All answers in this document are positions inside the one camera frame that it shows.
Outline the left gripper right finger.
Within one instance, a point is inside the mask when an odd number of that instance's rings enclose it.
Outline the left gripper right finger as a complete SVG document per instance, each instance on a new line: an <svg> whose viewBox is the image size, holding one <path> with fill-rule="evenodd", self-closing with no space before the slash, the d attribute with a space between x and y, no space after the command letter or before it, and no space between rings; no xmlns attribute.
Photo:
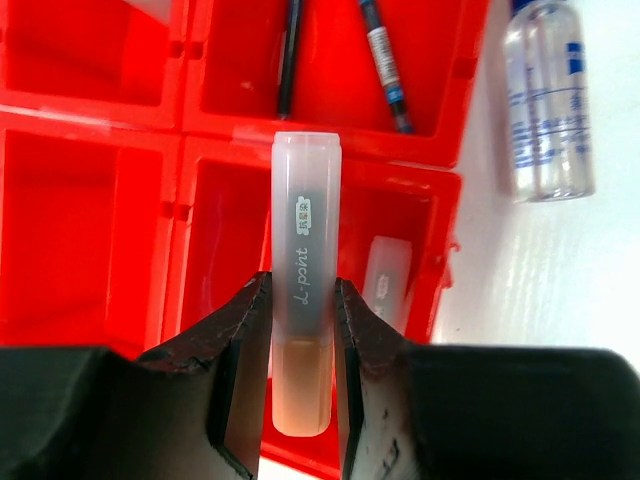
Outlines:
<svg viewBox="0 0 640 480"><path fill-rule="evenodd" d="M334 290L344 479L635 479L639 376L605 349L414 343Z"/></svg>

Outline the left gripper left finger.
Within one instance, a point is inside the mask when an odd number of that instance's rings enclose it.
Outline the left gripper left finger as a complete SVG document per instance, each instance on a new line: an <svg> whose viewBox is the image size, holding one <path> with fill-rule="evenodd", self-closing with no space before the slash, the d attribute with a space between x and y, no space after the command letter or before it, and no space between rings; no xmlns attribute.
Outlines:
<svg viewBox="0 0 640 480"><path fill-rule="evenodd" d="M254 479L272 278L129 360L106 347L1 351L5 479Z"/></svg>

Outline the orange highlighter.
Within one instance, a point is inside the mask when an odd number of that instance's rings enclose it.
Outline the orange highlighter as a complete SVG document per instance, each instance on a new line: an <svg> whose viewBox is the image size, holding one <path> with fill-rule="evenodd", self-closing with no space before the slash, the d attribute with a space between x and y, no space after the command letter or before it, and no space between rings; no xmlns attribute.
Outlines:
<svg viewBox="0 0 640 480"><path fill-rule="evenodd" d="M317 436L331 418L341 170L337 134L275 134L272 421L290 437Z"/></svg>

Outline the blue pen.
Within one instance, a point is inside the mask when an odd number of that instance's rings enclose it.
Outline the blue pen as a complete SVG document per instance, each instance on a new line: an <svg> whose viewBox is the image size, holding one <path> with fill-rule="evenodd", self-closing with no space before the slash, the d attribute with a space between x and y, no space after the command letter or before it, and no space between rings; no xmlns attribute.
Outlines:
<svg viewBox="0 0 640 480"><path fill-rule="evenodd" d="M287 119L292 110L304 4L305 2L303 0L291 0L288 6L277 100L277 115L278 118L282 120Z"/></svg>
<svg viewBox="0 0 640 480"><path fill-rule="evenodd" d="M395 128L400 133L411 134L413 125L409 118L404 90L392 52L388 31L383 24L377 2L362 0L358 4L365 23L367 41L376 72L384 90L386 103L389 105Z"/></svg>

